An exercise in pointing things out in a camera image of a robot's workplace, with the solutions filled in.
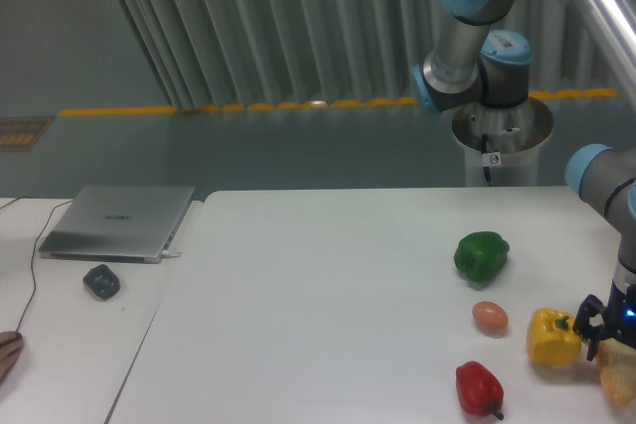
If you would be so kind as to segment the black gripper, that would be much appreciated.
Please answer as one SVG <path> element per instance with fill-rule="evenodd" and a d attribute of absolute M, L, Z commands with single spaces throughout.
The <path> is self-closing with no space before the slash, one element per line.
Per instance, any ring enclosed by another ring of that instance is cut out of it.
<path fill-rule="evenodd" d="M 578 308 L 572 329 L 587 344 L 588 361 L 595 359 L 600 343 L 610 338 L 634 343 L 635 285 L 629 284 L 622 291 L 612 284 L 607 307 L 595 295 L 588 295 Z"/>

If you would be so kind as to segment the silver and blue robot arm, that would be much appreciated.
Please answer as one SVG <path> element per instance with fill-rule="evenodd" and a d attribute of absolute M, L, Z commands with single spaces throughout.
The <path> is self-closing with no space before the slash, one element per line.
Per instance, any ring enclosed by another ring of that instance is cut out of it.
<path fill-rule="evenodd" d="M 432 112 L 454 110 L 453 134 L 476 154 L 480 179 L 505 161 L 535 152 L 550 137 L 548 110 L 529 97 L 527 39 L 499 30 L 517 0 L 442 0 L 447 19 L 435 49 L 411 71 L 413 93 Z M 574 7 L 622 90 L 635 94 L 635 9 L 630 0 L 561 0 Z M 603 342 L 635 344 L 635 154 L 602 144 L 576 151 L 567 184 L 620 234 L 607 301 L 587 297 L 574 331 L 595 357 Z"/>

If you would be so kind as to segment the person's hand on mouse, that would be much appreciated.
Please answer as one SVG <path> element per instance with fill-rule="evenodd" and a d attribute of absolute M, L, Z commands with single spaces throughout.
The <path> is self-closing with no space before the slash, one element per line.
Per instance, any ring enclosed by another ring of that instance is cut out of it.
<path fill-rule="evenodd" d="M 0 336 L 0 380 L 3 381 L 18 361 L 24 348 L 24 338 L 19 332 L 2 332 Z"/>

